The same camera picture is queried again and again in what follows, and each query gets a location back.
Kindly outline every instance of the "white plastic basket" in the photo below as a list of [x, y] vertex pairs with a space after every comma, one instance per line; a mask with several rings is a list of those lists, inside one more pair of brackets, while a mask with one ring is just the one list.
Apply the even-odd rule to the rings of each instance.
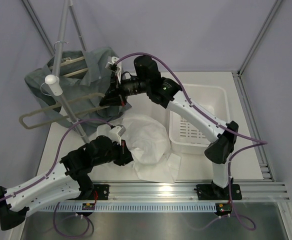
[[[193, 101], [217, 118], [230, 121], [227, 95], [223, 88], [196, 84], [184, 84], [184, 87]], [[203, 155], [210, 144], [201, 131], [172, 111], [169, 116], [169, 139], [171, 149], [177, 153]]]

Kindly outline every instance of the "gray garment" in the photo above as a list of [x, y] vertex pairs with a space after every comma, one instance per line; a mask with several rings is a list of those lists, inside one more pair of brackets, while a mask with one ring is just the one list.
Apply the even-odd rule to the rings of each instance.
[[[68, 101], [92, 93], [104, 94], [110, 86], [111, 71], [106, 69], [105, 66], [108, 57], [117, 57], [116, 53], [110, 47], [102, 47], [90, 52], [64, 51], [62, 53], [61, 62], [63, 63], [66, 60], [76, 59], [82, 56], [84, 56], [84, 60], [77, 61], [60, 68], [59, 84], [63, 90], [64, 96]], [[49, 74], [52, 74], [52, 71], [49, 69], [49, 67], [53, 66], [53, 63], [54, 58], [49, 60], [49, 62], [45, 64], [43, 68], [32, 71], [25, 76], [25, 82], [27, 86], [42, 108], [54, 105], [59, 100], [58, 97], [52, 94], [50, 88], [46, 84], [43, 84], [45, 82], [45, 77]], [[84, 68], [88, 68], [88, 71], [71, 77], [63, 76]], [[40, 87], [44, 93], [46, 92], [51, 96], [43, 94]], [[72, 104], [71, 108], [74, 112], [81, 112], [92, 109], [100, 105], [100, 100], [100, 97], [81, 100]], [[129, 104], [126, 104], [124, 107], [110, 106], [102, 110], [82, 115], [80, 119], [84, 120], [96, 118], [105, 121], [111, 121], [119, 118], [123, 112], [129, 108], [131, 108]], [[60, 108], [56, 108], [55, 110], [47, 111], [46, 114], [50, 119], [56, 119], [62, 117], [62, 115], [59, 113], [60, 110]], [[68, 120], [62, 120], [58, 123], [66, 128], [72, 126]], [[83, 123], [82, 127], [87, 135], [91, 135], [96, 131], [100, 124], [102, 123], [99, 121], [90, 121]]]

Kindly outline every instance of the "crumpled white fabric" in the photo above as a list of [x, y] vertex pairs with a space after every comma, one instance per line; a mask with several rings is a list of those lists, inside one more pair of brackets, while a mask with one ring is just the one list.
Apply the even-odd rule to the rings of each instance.
[[[125, 113], [111, 124], [126, 128], [121, 139], [126, 141], [134, 161], [125, 167], [132, 166], [140, 180], [170, 184], [176, 181], [181, 157], [171, 152], [166, 128], [161, 123], [146, 115]], [[107, 136], [109, 130], [108, 125], [100, 125], [96, 134]]]

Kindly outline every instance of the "gray floor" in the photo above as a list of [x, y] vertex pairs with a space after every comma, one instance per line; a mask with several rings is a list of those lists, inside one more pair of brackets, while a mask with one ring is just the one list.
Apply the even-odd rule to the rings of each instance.
[[[209, 228], [198, 231], [216, 216], [213, 213], [93, 213], [89, 218], [94, 233], [87, 240], [287, 240], [288, 237], [275, 203], [237, 204], [240, 214], [257, 224], [256, 231], [244, 229], [236, 219], [218, 220]], [[52, 213], [37, 212], [26, 220], [22, 240], [61, 240], [52, 227]], [[59, 213], [57, 222], [68, 213]], [[71, 218], [58, 225], [68, 235], [86, 228], [86, 221]]]

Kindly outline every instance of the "robotic arm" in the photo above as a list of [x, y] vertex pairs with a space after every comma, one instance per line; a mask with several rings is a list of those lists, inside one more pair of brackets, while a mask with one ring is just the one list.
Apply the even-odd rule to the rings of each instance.
[[[195, 107], [234, 132], [238, 132], [237, 123], [218, 119], [198, 103], [189, 104], [181, 86], [169, 78], [161, 77], [156, 62], [150, 56], [142, 55], [134, 60], [136, 76], [128, 79], [121, 79], [122, 68], [121, 64], [116, 64], [117, 60], [116, 57], [111, 58], [106, 66], [112, 70], [112, 75], [100, 106], [124, 106], [128, 96], [146, 93], [152, 102], [185, 118], [211, 142], [204, 154], [212, 161], [213, 194], [227, 195], [227, 159], [234, 150], [237, 137], [212, 124]], [[9, 189], [0, 186], [1, 229], [9, 230], [18, 226], [26, 217], [48, 205], [69, 199], [87, 199], [94, 190], [88, 176], [94, 166], [110, 162], [123, 166], [133, 160], [125, 141], [121, 140], [124, 131], [123, 126], [115, 126], [109, 131], [109, 137], [98, 136], [69, 152], [48, 172]]]

